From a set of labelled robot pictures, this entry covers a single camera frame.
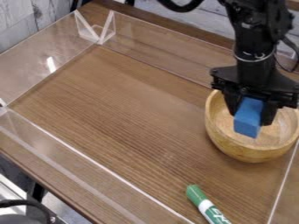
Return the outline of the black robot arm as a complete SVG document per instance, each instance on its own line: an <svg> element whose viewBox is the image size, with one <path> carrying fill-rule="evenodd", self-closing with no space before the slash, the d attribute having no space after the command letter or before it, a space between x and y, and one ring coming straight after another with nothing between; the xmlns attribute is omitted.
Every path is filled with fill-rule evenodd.
<svg viewBox="0 0 299 224"><path fill-rule="evenodd" d="M236 31L234 66L210 70L212 86L225 95L229 112L236 115L245 98L265 103L264 126L273 124L280 109L294 109L299 102L299 83L277 68L277 46L296 47L286 34L294 28L296 15L286 0L218 0L226 8Z"/></svg>

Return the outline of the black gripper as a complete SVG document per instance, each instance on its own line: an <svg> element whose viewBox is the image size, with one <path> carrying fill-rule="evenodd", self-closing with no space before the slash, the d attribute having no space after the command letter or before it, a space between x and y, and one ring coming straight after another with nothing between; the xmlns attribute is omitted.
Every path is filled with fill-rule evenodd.
<svg viewBox="0 0 299 224"><path fill-rule="evenodd" d="M296 108L299 99L299 83L281 74L273 58L260 62L238 60L236 66L210 70L212 86L225 95L229 112L234 116L244 97L265 101L261 125L273 124L282 107Z"/></svg>

